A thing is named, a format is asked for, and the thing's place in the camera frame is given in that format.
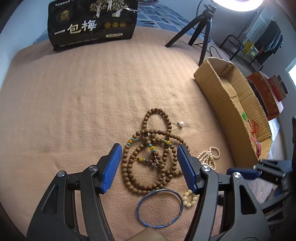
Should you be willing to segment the white pearl stud earring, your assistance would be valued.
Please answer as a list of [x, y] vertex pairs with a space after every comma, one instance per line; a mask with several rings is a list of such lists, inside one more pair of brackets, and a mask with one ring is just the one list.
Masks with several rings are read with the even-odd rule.
[[180, 127], [183, 127], [185, 125], [185, 123], [183, 121], [179, 121], [179, 122], [174, 122], [175, 125], [178, 125]]

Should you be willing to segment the brown cardboard box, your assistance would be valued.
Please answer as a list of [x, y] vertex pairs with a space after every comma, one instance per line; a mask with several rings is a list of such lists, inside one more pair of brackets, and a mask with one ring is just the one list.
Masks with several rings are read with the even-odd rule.
[[266, 159], [271, 147], [271, 130], [259, 100], [241, 71], [231, 62], [209, 57], [194, 78], [210, 103], [228, 142], [234, 165], [254, 166], [258, 159], [250, 137], [260, 142]]

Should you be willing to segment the orange patterned box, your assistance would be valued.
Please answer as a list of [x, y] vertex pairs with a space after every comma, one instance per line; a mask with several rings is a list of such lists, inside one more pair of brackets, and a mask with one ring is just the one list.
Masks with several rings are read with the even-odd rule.
[[279, 93], [275, 93], [275, 86], [269, 77], [257, 71], [247, 77], [247, 81], [262, 106], [268, 121], [278, 117], [283, 111], [283, 104], [278, 99]]

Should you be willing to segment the tan bed blanket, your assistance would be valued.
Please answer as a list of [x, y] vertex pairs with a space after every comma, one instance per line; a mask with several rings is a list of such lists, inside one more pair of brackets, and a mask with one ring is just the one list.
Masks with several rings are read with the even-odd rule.
[[148, 110], [161, 108], [192, 155], [215, 146], [217, 170], [234, 165], [211, 106], [194, 80], [199, 48], [173, 47], [170, 31], [137, 27], [130, 40], [19, 51], [1, 88], [1, 203], [23, 233], [58, 171], [77, 173], [124, 145]]

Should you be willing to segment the red book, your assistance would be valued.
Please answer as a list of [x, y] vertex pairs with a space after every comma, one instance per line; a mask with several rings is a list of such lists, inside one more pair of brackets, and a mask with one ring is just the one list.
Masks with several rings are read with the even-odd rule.
[[268, 79], [268, 81], [278, 101], [282, 101], [287, 97], [288, 89], [285, 86], [285, 83], [283, 82], [280, 75], [273, 75], [271, 78]]

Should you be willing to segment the window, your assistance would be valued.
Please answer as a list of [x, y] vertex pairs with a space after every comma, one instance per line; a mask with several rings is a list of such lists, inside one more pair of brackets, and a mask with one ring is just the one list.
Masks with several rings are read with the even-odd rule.
[[287, 66], [285, 71], [293, 83], [294, 88], [296, 88], [296, 58]]

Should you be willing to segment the black metal rack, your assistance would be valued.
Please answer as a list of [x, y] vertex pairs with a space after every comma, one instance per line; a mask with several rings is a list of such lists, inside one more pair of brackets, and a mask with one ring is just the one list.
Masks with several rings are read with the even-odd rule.
[[225, 51], [230, 60], [235, 59], [262, 70], [282, 45], [283, 34], [270, 6], [265, 3], [256, 10], [239, 35], [228, 35], [219, 48]]

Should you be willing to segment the black snack bag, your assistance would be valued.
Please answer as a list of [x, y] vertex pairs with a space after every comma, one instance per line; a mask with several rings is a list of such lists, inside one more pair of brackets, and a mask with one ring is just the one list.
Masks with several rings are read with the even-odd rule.
[[137, 23], [138, 1], [53, 1], [48, 36], [55, 51], [113, 40], [128, 40]]

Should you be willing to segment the black tripod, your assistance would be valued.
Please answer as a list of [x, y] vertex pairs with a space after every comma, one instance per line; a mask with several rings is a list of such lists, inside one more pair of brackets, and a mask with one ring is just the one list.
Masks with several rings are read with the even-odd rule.
[[186, 34], [191, 28], [194, 26], [196, 27], [196, 30], [194, 31], [193, 35], [191, 36], [191, 39], [188, 42], [188, 45], [192, 46], [201, 32], [205, 29], [204, 32], [204, 40], [202, 44], [202, 50], [200, 54], [200, 59], [198, 65], [200, 66], [205, 59], [208, 42], [210, 39], [210, 30], [212, 28], [212, 20], [214, 17], [214, 14], [216, 12], [216, 7], [214, 6], [214, 3], [212, 1], [212, 4], [205, 4], [205, 10], [201, 15], [198, 15], [195, 17], [191, 22], [188, 23], [180, 32], [178, 32], [170, 41], [165, 44], [167, 48], [171, 47], [175, 42], [177, 42], [178, 39], [180, 39], [184, 34]]

